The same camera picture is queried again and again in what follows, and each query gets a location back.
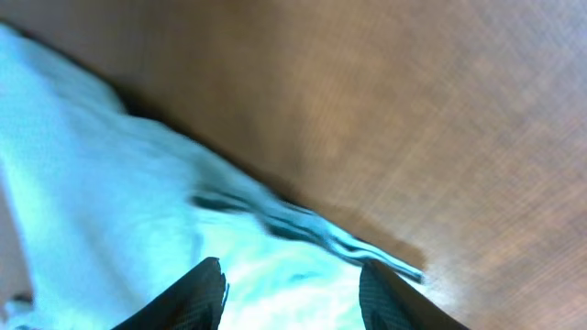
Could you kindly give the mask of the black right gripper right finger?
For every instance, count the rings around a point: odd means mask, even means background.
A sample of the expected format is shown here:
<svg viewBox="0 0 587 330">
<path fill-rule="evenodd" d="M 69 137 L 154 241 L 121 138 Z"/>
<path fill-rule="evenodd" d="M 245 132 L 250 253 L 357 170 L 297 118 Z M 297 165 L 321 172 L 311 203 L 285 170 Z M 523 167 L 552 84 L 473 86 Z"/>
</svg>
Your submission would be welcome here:
<svg viewBox="0 0 587 330">
<path fill-rule="evenodd" d="M 469 330 L 377 260 L 362 265 L 359 303 L 366 330 Z"/>
</svg>

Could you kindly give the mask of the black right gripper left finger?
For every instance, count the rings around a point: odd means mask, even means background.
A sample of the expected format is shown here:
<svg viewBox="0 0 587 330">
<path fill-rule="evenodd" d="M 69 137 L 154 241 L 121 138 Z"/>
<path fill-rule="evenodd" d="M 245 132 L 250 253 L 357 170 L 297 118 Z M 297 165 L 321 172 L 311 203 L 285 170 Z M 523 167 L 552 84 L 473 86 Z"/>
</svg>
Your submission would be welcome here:
<svg viewBox="0 0 587 330">
<path fill-rule="evenodd" d="M 205 258 L 113 330 L 217 330 L 228 297 L 218 258 Z"/>
</svg>

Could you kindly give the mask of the light blue t-shirt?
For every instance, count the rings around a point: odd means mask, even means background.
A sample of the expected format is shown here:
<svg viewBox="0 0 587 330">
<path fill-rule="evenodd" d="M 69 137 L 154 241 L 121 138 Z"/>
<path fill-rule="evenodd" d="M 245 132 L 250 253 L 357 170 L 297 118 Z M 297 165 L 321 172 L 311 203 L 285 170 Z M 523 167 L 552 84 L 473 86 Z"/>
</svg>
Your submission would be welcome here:
<svg viewBox="0 0 587 330">
<path fill-rule="evenodd" d="M 365 262 L 423 278 L 10 27 L 1 170 L 32 284 L 6 302 L 10 329 L 113 329 L 209 257 L 228 282 L 218 329 L 365 329 Z"/>
</svg>

